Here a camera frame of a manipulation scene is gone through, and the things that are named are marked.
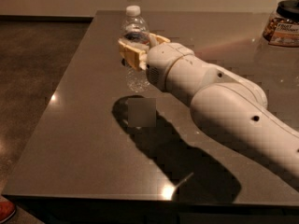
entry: black jar lid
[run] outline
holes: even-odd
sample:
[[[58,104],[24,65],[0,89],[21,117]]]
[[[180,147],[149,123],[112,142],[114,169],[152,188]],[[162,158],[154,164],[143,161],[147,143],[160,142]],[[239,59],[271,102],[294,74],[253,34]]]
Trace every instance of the black jar lid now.
[[[277,13],[287,19],[299,21],[299,0],[286,0],[279,2]]]

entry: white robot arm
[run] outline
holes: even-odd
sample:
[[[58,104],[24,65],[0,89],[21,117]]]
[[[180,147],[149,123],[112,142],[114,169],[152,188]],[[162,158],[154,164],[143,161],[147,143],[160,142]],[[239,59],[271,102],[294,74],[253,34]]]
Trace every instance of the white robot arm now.
[[[259,86],[198,59],[177,43],[151,48],[146,64],[149,82],[189,106],[193,122],[203,132],[221,143],[245,144],[290,175],[297,186],[299,133],[267,111]]]

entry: jar of nuts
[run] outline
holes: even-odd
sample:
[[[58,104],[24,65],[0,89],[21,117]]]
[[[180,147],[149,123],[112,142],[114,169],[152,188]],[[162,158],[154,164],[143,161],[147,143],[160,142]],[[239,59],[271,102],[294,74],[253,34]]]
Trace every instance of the jar of nuts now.
[[[269,45],[299,48],[299,0],[278,3],[263,30]]]

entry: brown floor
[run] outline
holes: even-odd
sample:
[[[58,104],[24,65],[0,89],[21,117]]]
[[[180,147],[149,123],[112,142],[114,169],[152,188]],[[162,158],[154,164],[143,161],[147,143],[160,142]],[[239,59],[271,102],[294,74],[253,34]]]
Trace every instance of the brown floor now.
[[[88,26],[0,21],[0,192]],[[12,223],[42,222],[18,207]]]

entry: gray tabletop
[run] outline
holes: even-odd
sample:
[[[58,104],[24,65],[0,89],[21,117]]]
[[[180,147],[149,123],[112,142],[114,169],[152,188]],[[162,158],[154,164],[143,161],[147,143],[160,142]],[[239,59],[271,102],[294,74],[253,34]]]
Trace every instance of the gray tabletop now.
[[[117,47],[123,15],[97,12],[3,194],[298,205],[294,188],[202,133],[172,95],[133,96]],[[299,52],[264,44],[268,14],[143,15],[153,33],[261,85],[269,110],[298,130]],[[141,98],[154,104],[156,127],[125,127],[125,101]]]

